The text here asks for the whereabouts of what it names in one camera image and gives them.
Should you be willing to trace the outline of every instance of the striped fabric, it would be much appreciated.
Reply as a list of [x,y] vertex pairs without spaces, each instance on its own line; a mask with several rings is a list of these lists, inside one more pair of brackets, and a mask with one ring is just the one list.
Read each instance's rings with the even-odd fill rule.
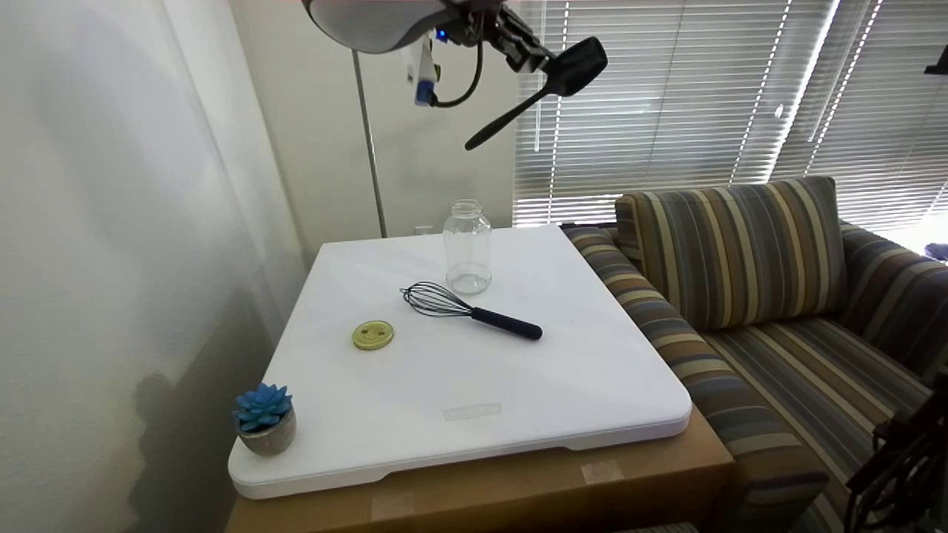
[[839,322],[811,318],[706,335],[706,341],[825,460],[831,485],[805,515],[839,529],[847,479],[872,455],[872,433],[931,393],[909,371]]
[[826,472],[771,407],[617,250],[611,227],[562,227],[628,318],[657,346],[739,463],[713,529],[786,529],[819,498]]
[[856,224],[841,238],[851,279],[841,322],[933,384],[948,371],[948,267]]
[[699,332],[808,318],[845,298],[832,179],[626,193],[617,216],[623,250],[639,245],[644,275]]

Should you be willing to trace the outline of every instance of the window blinds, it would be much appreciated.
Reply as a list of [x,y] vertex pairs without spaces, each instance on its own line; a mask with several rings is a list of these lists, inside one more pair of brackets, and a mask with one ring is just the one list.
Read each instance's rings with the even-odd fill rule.
[[832,176],[845,220],[946,242],[948,78],[924,75],[946,30],[946,0],[841,4],[774,176]]
[[613,220],[626,190],[767,180],[832,0],[524,0],[551,51],[608,72],[519,121],[515,224]]

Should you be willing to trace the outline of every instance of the cable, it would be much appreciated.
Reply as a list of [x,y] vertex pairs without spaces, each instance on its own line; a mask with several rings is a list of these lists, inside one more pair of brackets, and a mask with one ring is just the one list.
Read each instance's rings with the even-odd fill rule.
[[479,39],[476,39],[476,66],[474,66],[474,79],[472,79],[472,87],[469,87],[469,93],[465,94],[460,94],[460,99],[453,99],[453,100],[439,100],[439,94],[434,94],[434,107],[441,107],[441,109],[448,109],[448,107],[460,107],[460,103],[465,103],[474,93],[476,93],[476,87],[479,87],[479,72],[484,72],[484,20],[479,20]]
[[851,492],[845,529],[908,526],[933,509],[933,489],[946,472],[946,424],[931,424],[908,442],[869,485]]

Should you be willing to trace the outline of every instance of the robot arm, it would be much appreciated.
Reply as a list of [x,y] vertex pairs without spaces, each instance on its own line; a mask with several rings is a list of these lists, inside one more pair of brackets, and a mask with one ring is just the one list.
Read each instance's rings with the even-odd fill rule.
[[303,5],[325,36],[359,53],[388,53],[417,41],[429,30],[436,30],[441,41],[476,48],[476,75],[472,93],[479,78],[484,41],[502,51],[514,72],[542,67],[549,75],[542,93],[484,127],[469,142],[469,152],[497,133],[542,94],[576,94],[608,66],[599,39],[586,39],[555,56],[540,44],[533,30],[503,5],[503,0],[303,0]]
[[337,44],[362,53],[388,53],[429,30],[439,39],[474,48],[490,41],[514,72],[537,72],[551,53],[503,0],[303,0],[311,20]]

